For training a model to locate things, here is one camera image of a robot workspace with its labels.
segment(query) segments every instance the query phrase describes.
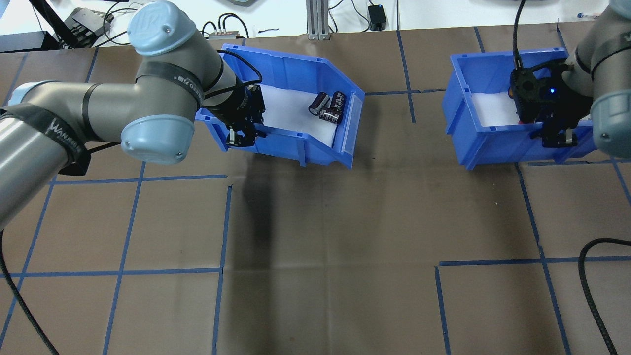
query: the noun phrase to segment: black cable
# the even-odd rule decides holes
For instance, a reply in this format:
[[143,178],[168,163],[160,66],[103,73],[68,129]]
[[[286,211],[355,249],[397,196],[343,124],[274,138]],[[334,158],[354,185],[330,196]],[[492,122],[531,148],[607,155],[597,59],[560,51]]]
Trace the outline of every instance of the black cable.
[[59,355],[59,352],[57,352],[57,349],[55,349],[55,347],[52,345],[52,343],[50,342],[46,334],[44,334],[42,327],[40,327],[40,325],[35,320],[35,317],[33,317],[33,314],[28,309],[28,306],[26,302],[24,302],[24,299],[22,298],[22,295],[20,294],[20,291],[18,290],[18,288],[15,286],[15,283],[13,283],[13,279],[11,278],[11,275],[9,274],[9,270],[7,270],[6,268],[6,262],[4,261],[4,253],[2,251],[3,236],[4,236],[4,229],[0,231],[0,268],[2,268],[4,279],[6,280],[6,283],[9,284],[9,288],[13,292],[13,296],[15,296],[16,300],[20,304],[20,307],[24,311],[24,314],[27,315],[28,321],[31,322],[31,325],[33,325],[33,328],[35,328],[35,331],[40,336],[40,338],[42,338],[44,344],[46,344],[46,347],[48,348],[48,350],[50,350],[50,353],[52,353],[53,355]]
[[343,2],[344,2],[344,0],[339,0],[339,2],[338,2],[335,6],[333,6],[332,8],[329,8],[329,10],[332,10],[332,9],[334,9],[334,8],[337,8],[337,7],[338,7],[341,3],[343,3]]
[[117,34],[116,36],[112,37],[111,39],[108,39],[108,40],[106,40],[105,42],[101,42],[101,43],[99,43],[99,44],[95,45],[95,46],[94,46],[94,47],[92,47],[92,48],[99,48],[100,46],[102,46],[102,45],[104,45],[104,44],[106,44],[106,43],[113,42],[113,40],[115,40],[115,39],[119,38],[120,36],[124,35],[125,33],[127,33],[127,31],[125,31],[125,32],[121,32],[121,33]]
[[112,143],[102,144],[102,145],[99,145],[98,147],[94,147],[92,149],[88,149],[88,154],[100,152],[101,150],[112,148],[112,147],[116,147],[117,145],[120,145],[120,143],[112,142]]
[[224,29],[224,30],[226,29],[226,20],[227,20],[227,19],[229,19],[229,18],[231,18],[231,17],[234,17],[234,18],[236,18],[237,20],[239,20],[239,22],[241,22],[241,25],[243,25],[243,28],[244,28],[244,30],[245,30],[245,37],[246,37],[246,38],[250,38],[250,33],[248,33],[248,31],[247,31],[247,26],[245,25],[245,22],[243,22],[243,20],[241,20],[241,17],[239,17],[239,16],[237,16],[237,15],[230,14],[230,15],[228,15],[228,16],[226,16],[226,17],[224,17],[224,18],[223,18],[223,23],[222,23],[222,25],[223,25],[223,29]]
[[335,31],[333,31],[333,29],[331,28],[331,26],[329,26],[329,28],[331,29],[331,32],[336,32],[338,31],[338,23],[335,22],[335,18],[333,18],[333,14],[331,14],[331,10],[329,10],[329,16],[331,17],[331,19],[333,20],[333,25],[335,26]]
[[248,87],[248,86],[253,85],[253,84],[259,84],[259,83],[261,83],[263,81],[263,75],[261,74],[261,72],[258,71],[258,69],[256,69],[256,67],[253,66],[250,62],[246,61],[245,58],[243,58],[242,56],[240,56],[240,55],[238,55],[237,53],[234,53],[234,52],[224,51],[223,49],[218,49],[217,52],[228,54],[230,56],[236,57],[238,60],[242,61],[243,63],[245,63],[245,65],[250,67],[250,69],[253,70],[255,72],[255,74],[259,78],[256,79],[256,80],[246,81],[245,83],[241,83],[240,85],[235,85],[233,87],[223,88],[223,89],[220,89],[220,90],[217,90],[217,91],[213,91],[211,93],[208,93],[208,94],[204,95],[204,99],[208,99],[208,98],[213,97],[213,96],[221,95],[223,93],[231,92],[231,91],[234,91],[236,89],[245,88],[245,87]]
[[366,32],[370,28],[370,21],[368,21],[366,17],[364,17],[359,11],[357,11],[357,7],[355,6],[355,0],[351,0],[351,3],[353,4],[353,8],[355,9],[355,12],[358,15],[360,15],[364,20],[366,20],[366,22],[368,22],[368,27],[366,27],[366,29],[362,31],[362,32]]
[[589,310],[592,312],[592,316],[594,316],[594,320],[596,321],[598,330],[600,330],[600,334],[603,336],[605,345],[607,345],[607,350],[609,350],[609,354],[617,355],[618,353],[616,352],[616,347],[613,346],[613,342],[611,341],[611,337],[607,332],[607,328],[604,326],[603,319],[600,317],[600,313],[598,313],[596,303],[594,302],[594,298],[592,297],[591,291],[589,290],[589,285],[587,284],[587,276],[585,275],[585,257],[587,256],[587,252],[594,245],[601,243],[613,243],[631,246],[631,241],[614,238],[594,239],[591,242],[585,244],[579,256],[579,277],[581,278],[581,286],[583,287],[583,293],[585,294],[585,299],[587,300],[587,304],[589,305]]
[[521,16],[521,10],[524,9],[526,0],[521,0],[519,9],[517,10],[517,16],[515,16],[515,25],[513,25],[513,60],[515,62],[515,69],[519,70],[524,67],[524,63],[521,61],[519,55],[519,49],[517,49],[517,26],[519,25],[519,17]]
[[[117,1],[116,3],[114,3],[114,5],[112,5],[112,6],[111,6],[111,7],[107,10],[107,12],[105,12],[105,15],[103,16],[103,28],[105,28],[105,20],[106,20],[106,19],[107,19],[107,18],[108,18],[111,14],[113,14],[113,13],[115,13],[115,12],[118,12],[118,11],[119,11],[119,10],[116,10],[116,11],[112,11],[112,10],[114,9],[114,6],[116,6],[116,5],[120,4],[121,2],[122,2],[122,1]],[[135,10],[135,11],[138,11],[138,9],[134,9],[134,8],[125,8],[125,9],[133,9],[133,10]],[[130,44],[129,42],[128,42],[128,43],[120,43],[120,42],[116,42],[116,41],[114,40],[114,39],[116,39],[117,37],[119,37],[119,36],[121,36],[121,35],[124,35],[125,33],[127,33],[127,31],[125,31],[125,32],[121,32],[121,33],[119,33],[118,35],[116,35],[116,36],[114,36],[114,37],[110,37],[110,36],[107,34],[107,31],[105,31],[103,34],[105,35],[105,37],[107,37],[107,41],[105,41],[105,42],[101,43],[99,46],[101,46],[101,45],[103,45],[103,44],[105,44],[105,43],[107,43],[107,42],[111,42],[111,43],[114,43],[114,44],[117,44],[117,45],[128,45],[128,44]]]
[[401,29],[401,13],[399,12],[399,0],[396,0],[396,30]]
[[202,26],[202,28],[201,28],[201,32],[206,32],[206,26],[208,26],[208,25],[212,25],[212,26],[213,26],[213,28],[215,29],[215,32],[217,32],[217,26],[216,26],[216,25],[215,25],[215,23],[214,23],[214,22],[212,22],[212,21],[207,21],[207,22],[206,22],[206,23]]

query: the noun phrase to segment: logo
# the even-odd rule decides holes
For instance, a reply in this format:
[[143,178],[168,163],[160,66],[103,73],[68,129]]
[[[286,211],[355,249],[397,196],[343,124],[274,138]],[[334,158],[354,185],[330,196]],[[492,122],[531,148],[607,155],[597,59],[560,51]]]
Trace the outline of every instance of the logo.
[[53,119],[52,122],[50,123],[50,126],[48,127],[48,132],[55,133],[57,135],[57,140],[65,143],[67,146],[69,146],[75,152],[81,152],[82,151],[81,147],[79,146],[79,143],[77,143],[76,140],[74,140],[66,132],[64,132],[64,129],[59,126],[59,123],[57,123],[57,119],[56,118]]
[[190,88],[200,100],[202,100],[202,98],[204,97],[204,93],[202,93],[201,89],[197,85],[195,85],[195,83],[190,78],[184,78],[183,76],[178,75],[174,76],[173,79],[181,82],[182,84],[184,84],[185,87]]

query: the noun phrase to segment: black capacitor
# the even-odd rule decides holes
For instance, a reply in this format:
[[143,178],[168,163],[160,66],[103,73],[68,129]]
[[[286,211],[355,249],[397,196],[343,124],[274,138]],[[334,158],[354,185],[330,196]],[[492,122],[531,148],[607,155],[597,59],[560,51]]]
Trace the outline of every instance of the black capacitor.
[[320,111],[329,103],[329,100],[331,100],[331,98],[326,92],[318,93],[313,103],[309,105],[309,112],[314,116],[319,115]]
[[341,91],[336,91],[331,99],[331,109],[340,113],[344,112],[344,104],[346,103],[346,95]]
[[339,124],[342,121],[342,112],[325,107],[320,111],[320,119],[330,123]]

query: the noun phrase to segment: blue plastic bin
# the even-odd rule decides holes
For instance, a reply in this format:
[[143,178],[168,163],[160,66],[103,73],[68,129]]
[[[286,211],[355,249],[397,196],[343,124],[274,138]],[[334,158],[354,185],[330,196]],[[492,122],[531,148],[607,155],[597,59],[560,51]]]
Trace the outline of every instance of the blue plastic bin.
[[[302,166],[306,166],[307,163],[329,165],[331,162],[339,161],[349,169],[352,167],[364,100],[364,92],[356,84],[324,58],[231,44],[225,44],[223,48],[242,56],[254,65],[263,75],[262,84],[313,94],[323,91],[332,95],[335,91],[341,91],[346,94],[346,105],[342,122],[335,131],[332,147],[307,133],[260,125],[258,128],[267,133],[267,137],[257,138],[253,147],[231,147],[225,143],[228,135],[225,125],[208,110],[199,110],[196,119],[206,124],[222,151],[227,152],[229,148],[241,149],[297,160]],[[224,60],[241,80],[257,78],[250,68],[233,56],[225,56]]]
[[[563,48],[520,53],[525,67],[567,58]],[[442,108],[447,119],[446,131],[452,136],[458,162],[467,169],[471,170],[478,164],[533,160],[564,162],[596,150],[591,121],[581,121],[576,127],[574,133],[578,136],[579,145],[571,148],[543,148],[541,139],[530,139],[530,132],[539,129],[541,123],[488,127],[480,124],[471,94],[508,92],[510,72],[514,68],[512,52],[455,54],[451,56],[451,63],[454,71]],[[546,76],[549,71],[544,69],[537,75]]]

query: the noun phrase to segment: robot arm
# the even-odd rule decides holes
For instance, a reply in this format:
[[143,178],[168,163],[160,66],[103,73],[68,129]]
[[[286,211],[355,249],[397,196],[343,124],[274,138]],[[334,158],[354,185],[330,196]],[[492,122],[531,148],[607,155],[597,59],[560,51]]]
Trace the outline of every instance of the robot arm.
[[174,164],[205,107],[230,129],[229,143],[254,144],[260,87],[243,85],[186,14],[167,1],[147,4],[128,34],[143,56],[135,84],[28,83],[1,109],[0,230],[60,169],[85,173],[88,141],[121,142],[134,158]]
[[[509,95],[522,123],[543,122],[532,138],[550,148],[577,145],[572,129],[591,111],[596,146],[631,157],[631,0],[611,0],[571,60],[521,68],[517,59]],[[543,68],[550,76],[537,79]]]

